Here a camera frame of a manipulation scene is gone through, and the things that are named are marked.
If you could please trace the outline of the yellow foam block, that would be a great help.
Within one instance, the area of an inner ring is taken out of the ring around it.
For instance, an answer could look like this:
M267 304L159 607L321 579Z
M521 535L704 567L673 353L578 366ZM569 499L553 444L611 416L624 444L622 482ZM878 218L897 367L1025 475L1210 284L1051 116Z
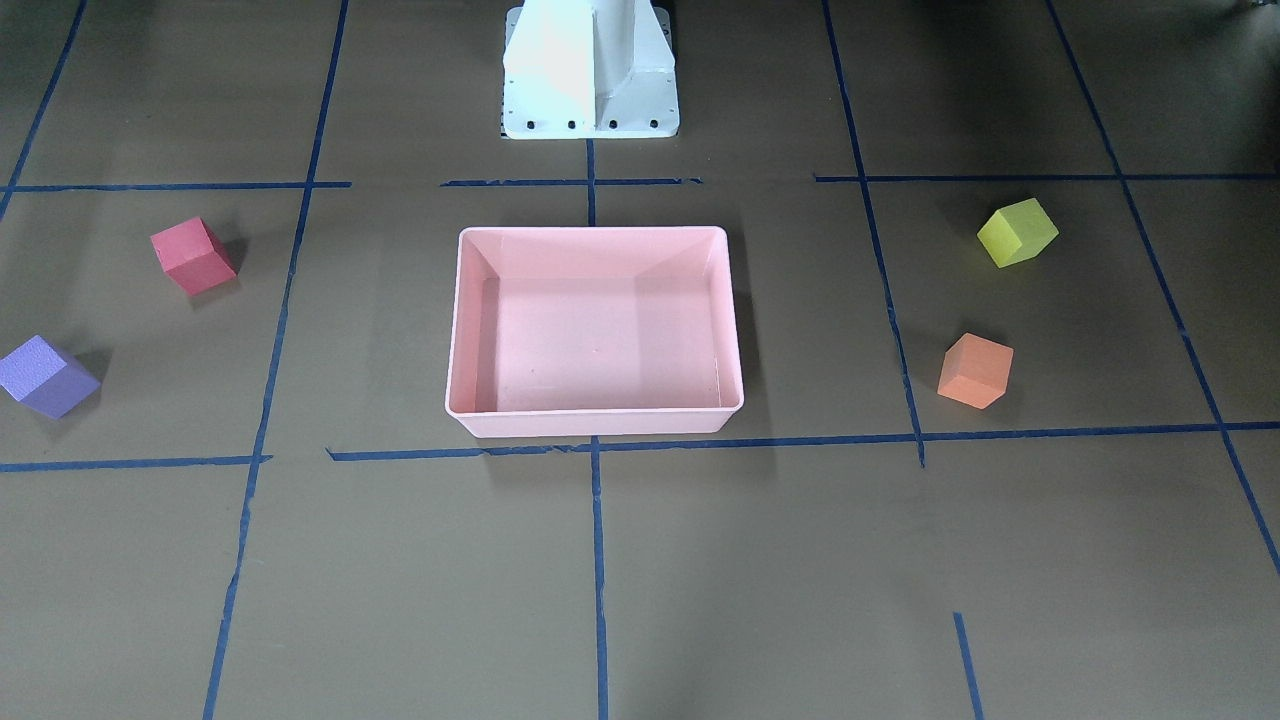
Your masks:
M977 232L997 268L1038 256L1060 234L1038 199L1027 199L996 210Z

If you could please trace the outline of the pink plastic bin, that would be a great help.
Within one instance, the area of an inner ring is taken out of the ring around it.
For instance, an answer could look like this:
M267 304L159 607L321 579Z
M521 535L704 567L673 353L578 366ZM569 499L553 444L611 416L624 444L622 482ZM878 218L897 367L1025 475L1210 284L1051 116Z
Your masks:
M460 232L444 407L471 436L714 433L744 401L722 228Z

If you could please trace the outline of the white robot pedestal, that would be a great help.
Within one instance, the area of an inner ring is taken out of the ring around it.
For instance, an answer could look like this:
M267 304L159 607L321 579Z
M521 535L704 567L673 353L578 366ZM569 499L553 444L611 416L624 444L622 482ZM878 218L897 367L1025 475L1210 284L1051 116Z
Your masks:
M678 133L672 18L653 1L525 1L506 14L502 61L507 138Z

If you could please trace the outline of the purple foam block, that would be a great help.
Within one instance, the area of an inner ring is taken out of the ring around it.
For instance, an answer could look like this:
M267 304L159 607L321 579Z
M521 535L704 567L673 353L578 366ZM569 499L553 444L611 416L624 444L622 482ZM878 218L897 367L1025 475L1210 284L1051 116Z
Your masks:
M40 334L3 357L1 384L17 402L54 420L64 418L101 387L72 354Z

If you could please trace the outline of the orange foam block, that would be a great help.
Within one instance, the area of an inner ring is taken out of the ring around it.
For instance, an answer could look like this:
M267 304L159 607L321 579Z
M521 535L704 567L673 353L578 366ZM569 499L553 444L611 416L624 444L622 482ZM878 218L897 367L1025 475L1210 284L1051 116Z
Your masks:
M965 333L943 356L937 395L987 409L1005 396L1012 359L1012 347Z

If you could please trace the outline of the red foam block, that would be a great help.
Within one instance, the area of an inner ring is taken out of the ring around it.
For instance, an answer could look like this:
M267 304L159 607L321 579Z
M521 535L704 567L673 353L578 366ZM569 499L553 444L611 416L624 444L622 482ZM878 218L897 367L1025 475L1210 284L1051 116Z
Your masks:
M224 243L200 217L150 236L163 272L188 297L237 278Z

